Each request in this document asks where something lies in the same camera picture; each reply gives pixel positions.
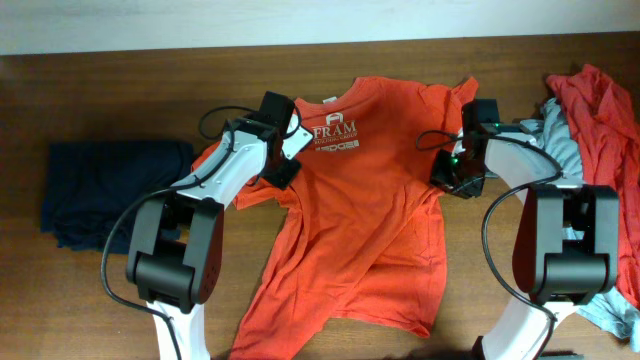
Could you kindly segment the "orange FRAM t-shirt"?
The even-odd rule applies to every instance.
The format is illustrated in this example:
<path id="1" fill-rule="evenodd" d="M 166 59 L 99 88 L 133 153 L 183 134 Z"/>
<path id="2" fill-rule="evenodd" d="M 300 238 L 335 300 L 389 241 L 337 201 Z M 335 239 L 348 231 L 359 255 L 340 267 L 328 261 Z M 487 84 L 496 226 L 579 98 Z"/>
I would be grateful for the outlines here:
<path id="1" fill-rule="evenodd" d="M 232 358 L 290 359 L 331 318 L 429 336 L 447 279 L 431 170 L 477 88 L 367 76 L 332 101 L 297 101 L 313 135 L 301 170 L 285 189 L 260 181 L 234 199 L 275 199 L 287 216 Z"/>

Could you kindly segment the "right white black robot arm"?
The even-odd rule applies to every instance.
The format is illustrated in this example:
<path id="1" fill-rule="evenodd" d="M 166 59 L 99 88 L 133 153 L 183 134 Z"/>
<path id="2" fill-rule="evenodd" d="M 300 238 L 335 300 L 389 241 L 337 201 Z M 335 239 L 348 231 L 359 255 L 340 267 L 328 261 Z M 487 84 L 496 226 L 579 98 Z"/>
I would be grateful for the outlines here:
<path id="1" fill-rule="evenodd" d="M 500 121 L 497 103 L 462 108 L 456 133 L 435 131 L 431 183 L 463 199 L 482 194 L 489 177 L 508 190 L 489 206 L 481 225 L 490 271 L 511 299 L 495 326 L 476 339 L 471 359 L 543 359 L 554 330 L 617 278 L 619 198 L 582 178 L 578 145 L 560 107 L 549 102 L 541 120 Z M 510 286 L 491 256 L 489 222 L 515 196 L 523 204 L 513 248 Z"/>

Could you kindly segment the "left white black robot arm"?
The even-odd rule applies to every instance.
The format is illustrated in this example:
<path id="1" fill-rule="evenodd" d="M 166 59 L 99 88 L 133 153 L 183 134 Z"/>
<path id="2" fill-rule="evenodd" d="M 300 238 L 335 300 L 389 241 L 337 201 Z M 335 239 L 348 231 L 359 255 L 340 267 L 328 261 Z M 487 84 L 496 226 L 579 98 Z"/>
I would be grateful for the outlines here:
<path id="1" fill-rule="evenodd" d="M 142 200 L 126 277 L 154 318 L 161 358 L 208 358 L 204 305 L 221 268 L 224 212 L 251 180 L 287 188 L 311 140 L 294 101 L 268 92 L 225 126 L 196 170 Z"/>

